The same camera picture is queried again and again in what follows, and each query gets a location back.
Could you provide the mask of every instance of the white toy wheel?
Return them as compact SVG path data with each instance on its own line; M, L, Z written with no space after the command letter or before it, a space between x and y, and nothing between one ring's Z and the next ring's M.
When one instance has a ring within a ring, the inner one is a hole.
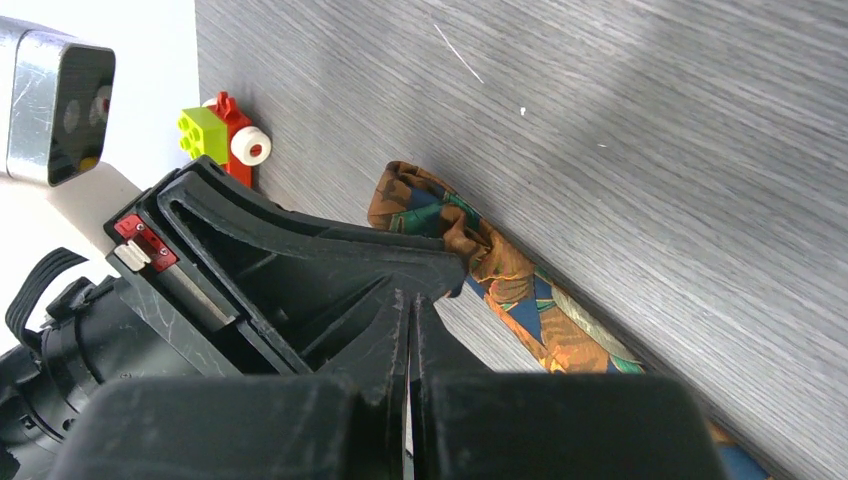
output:
M256 127L244 127L230 142L230 151L248 167L255 167L271 155L271 139Z

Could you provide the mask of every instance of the gray wood grain surface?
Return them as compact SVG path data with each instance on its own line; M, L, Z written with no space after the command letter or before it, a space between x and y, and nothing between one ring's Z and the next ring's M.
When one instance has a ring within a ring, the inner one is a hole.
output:
M845 478L844 2L198 0L197 29L201 92L272 134L267 195L364 224L421 164L777 478ZM539 368L472 295L439 308Z

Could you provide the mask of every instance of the folded fabric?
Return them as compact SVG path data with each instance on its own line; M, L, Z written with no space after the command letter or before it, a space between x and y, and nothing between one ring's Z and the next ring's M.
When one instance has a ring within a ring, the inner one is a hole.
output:
M368 221L375 228L443 238L468 269L466 283L550 372L644 373L645 366L568 292L511 245L445 182L392 162L377 185ZM729 478L770 479L712 423Z

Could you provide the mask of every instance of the black cable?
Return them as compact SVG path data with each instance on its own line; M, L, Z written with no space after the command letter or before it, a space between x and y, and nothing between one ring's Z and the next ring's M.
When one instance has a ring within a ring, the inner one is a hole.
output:
M36 356L41 355L41 336L27 330L27 320L32 315L41 295L53 280L65 270L84 261L85 257L67 248L59 247L53 250L45 255L27 275L15 299L9 304L6 311L6 325L21 345L29 347Z

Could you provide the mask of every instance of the red component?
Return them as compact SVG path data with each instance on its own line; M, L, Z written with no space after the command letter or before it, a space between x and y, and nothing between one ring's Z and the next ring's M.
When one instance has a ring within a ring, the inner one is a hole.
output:
M115 231L124 240L133 240L147 256L150 264L157 272L162 272L171 265L177 263L177 256L165 245L165 242L147 227L136 214L130 214L115 224Z
M227 145L229 145L233 141L233 136L235 136L236 132L244 127L253 125L253 121L238 108L236 99L231 97L227 92L219 92L216 100L215 105L210 105L208 108L227 124ZM224 170L235 177L236 180L246 185L247 188L253 188L253 167L248 167L241 163L229 148L227 153L229 154L229 160L223 165Z

